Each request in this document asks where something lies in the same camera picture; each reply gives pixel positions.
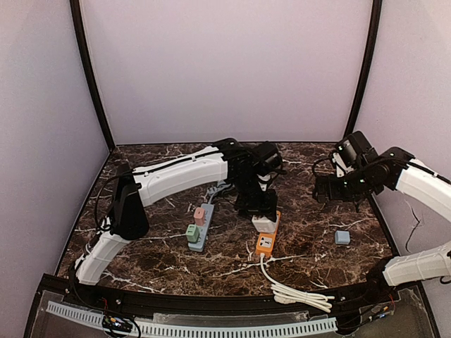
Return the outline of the blue power strip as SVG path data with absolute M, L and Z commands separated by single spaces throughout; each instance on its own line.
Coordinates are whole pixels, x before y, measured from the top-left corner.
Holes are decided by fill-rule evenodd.
M 206 239 L 207 239 L 207 235 L 208 235 L 208 231 L 209 231 L 209 227 L 213 218 L 213 214 L 214 214 L 214 205 L 213 204 L 202 204 L 200 207 L 205 208 L 206 209 L 206 221 L 204 226 L 199 228 L 199 232 L 200 232 L 200 236 L 199 239 L 197 241 L 197 243 L 189 243 L 188 242 L 188 248 L 190 251 L 195 251 L 195 252 L 202 252 L 204 250 L 205 244 L 206 244 Z

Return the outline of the orange power strip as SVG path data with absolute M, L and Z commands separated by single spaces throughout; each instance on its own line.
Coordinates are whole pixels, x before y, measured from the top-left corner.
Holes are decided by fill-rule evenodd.
M 276 211 L 276 221 L 278 223 L 277 225 L 277 229 L 273 234 L 267 234 L 267 233 L 259 233 L 259 237 L 257 240 L 257 244 L 256 244 L 256 249 L 255 249 L 255 254 L 260 256 L 260 255 L 265 255 L 265 257 L 270 258 L 271 254 L 273 252 L 273 248 L 276 242 L 276 236 L 277 236 L 277 232 L 278 232 L 278 228 L 279 228 L 279 224 L 280 224 L 280 217 L 281 217 L 281 212 L 280 211 Z

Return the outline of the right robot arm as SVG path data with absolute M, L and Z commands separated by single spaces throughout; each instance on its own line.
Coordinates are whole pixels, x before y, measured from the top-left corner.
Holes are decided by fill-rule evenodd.
M 338 149 L 334 154 L 338 173 L 315 176 L 313 198 L 319 203 L 351 201 L 358 206 L 370 194 L 388 188 L 410 196 L 444 219 L 450 219 L 450 180 L 408 151 L 392 147 L 380 155 L 348 156 Z M 384 258 L 369 272 L 369 277 L 379 279 L 388 287 L 437 277 L 448 284 L 450 243 L 408 256 Z

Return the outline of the white cube socket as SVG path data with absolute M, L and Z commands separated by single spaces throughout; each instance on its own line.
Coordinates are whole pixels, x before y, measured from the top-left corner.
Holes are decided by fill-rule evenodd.
M 259 233 L 273 234 L 277 229 L 277 221 L 272 221 L 265 216 L 252 216 L 252 224 Z

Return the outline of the light blue plug adapter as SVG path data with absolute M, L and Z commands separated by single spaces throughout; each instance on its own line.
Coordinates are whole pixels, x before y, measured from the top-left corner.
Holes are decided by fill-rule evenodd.
M 348 245 L 351 241 L 351 236 L 348 231 L 337 230 L 335 232 L 335 243 L 337 245 Z

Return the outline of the green plug adapter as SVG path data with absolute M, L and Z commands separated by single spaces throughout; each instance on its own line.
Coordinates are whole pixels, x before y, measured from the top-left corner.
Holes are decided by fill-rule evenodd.
M 200 236 L 200 232 L 199 232 L 199 228 L 197 225 L 195 224 L 189 224 L 187 226 L 186 232 L 185 232 L 185 236 L 187 238 L 187 241 L 189 243 L 197 243 L 199 236 Z

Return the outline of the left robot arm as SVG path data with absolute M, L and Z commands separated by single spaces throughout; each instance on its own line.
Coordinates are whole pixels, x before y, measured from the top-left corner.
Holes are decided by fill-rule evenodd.
M 274 232 L 280 215 L 278 197 L 270 185 L 284 174 L 274 143 L 250 147 L 233 138 L 222 139 L 186 156 L 130 168 L 119 167 L 107 214 L 95 218 L 97 233 L 76 260 L 73 272 L 81 284 L 95 285 L 117 253 L 149 230 L 145 207 L 202 184 L 223 181 L 237 191 L 234 209 L 249 218 L 259 232 Z

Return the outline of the pink plug adapter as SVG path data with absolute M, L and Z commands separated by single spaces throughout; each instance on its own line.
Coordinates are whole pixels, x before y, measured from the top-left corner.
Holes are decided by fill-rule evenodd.
M 206 209 L 202 207 L 197 207 L 194 211 L 194 223 L 197 226 L 204 226 L 206 221 Z

